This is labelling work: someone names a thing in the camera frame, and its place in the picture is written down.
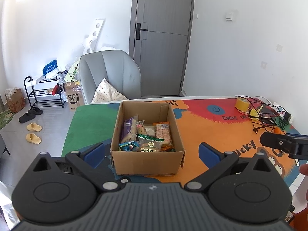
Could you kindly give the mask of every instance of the black door handle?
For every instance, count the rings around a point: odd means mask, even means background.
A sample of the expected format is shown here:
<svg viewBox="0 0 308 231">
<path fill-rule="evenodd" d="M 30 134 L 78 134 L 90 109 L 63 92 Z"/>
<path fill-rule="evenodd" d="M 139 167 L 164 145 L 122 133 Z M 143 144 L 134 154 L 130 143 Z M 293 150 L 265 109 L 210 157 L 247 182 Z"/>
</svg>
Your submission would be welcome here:
<svg viewBox="0 0 308 231">
<path fill-rule="evenodd" d="M 147 31 L 147 29 L 141 28 L 141 23 L 137 23 L 137 27 L 136 27 L 136 40 L 140 40 L 140 31 Z"/>
</svg>

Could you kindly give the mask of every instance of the gray door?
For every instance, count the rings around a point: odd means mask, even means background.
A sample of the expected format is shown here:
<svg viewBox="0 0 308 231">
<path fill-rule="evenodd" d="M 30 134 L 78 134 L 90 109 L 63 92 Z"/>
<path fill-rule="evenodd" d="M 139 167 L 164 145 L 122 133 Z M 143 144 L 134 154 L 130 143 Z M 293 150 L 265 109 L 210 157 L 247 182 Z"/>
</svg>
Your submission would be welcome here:
<svg viewBox="0 0 308 231">
<path fill-rule="evenodd" d="M 191 1 L 138 0 L 134 61 L 142 96 L 179 94 Z"/>
</svg>

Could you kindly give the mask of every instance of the cushion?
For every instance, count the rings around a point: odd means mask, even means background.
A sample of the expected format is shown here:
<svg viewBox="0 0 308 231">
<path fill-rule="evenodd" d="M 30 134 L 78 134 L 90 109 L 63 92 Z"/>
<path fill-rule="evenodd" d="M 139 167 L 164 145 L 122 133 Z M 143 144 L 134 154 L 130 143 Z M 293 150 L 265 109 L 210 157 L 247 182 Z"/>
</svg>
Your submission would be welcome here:
<svg viewBox="0 0 308 231">
<path fill-rule="evenodd" d="M 91 103 L 123 100 L 128 99 L 112 87 L 111 84 L 104 78 L 104 80 L 98 85 Z"/>
</svg>

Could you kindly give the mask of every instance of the finger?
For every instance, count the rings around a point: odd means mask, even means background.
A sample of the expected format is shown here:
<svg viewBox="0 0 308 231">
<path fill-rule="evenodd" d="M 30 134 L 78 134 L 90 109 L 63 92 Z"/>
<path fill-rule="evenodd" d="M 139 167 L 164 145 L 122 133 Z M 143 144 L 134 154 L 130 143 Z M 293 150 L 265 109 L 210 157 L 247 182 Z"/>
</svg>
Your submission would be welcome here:
<svg viewBox="0 0 308 231">
<path fill-rule="evenodd" d="M 308 176 L 308 164 L 303 164 L 299 167 L 299 172 L 305 176 Z"/>
</svg>

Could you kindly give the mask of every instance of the chair backrest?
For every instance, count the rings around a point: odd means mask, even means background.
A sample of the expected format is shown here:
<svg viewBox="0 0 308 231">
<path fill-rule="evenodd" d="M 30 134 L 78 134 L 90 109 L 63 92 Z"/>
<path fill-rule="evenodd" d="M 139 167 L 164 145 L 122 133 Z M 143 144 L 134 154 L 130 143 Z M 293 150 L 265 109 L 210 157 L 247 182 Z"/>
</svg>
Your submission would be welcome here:
<svg viewBox="0 0 308 231">
<path fill-rule="evenodd" d="M 139 67 L 122 50 L 99 51 L 83 55 L 79 64 L 79 77 L 86 104 L 92 102 L 96 88 L 104 78 L 128 99 L 141 98 Z"/>
</svg>

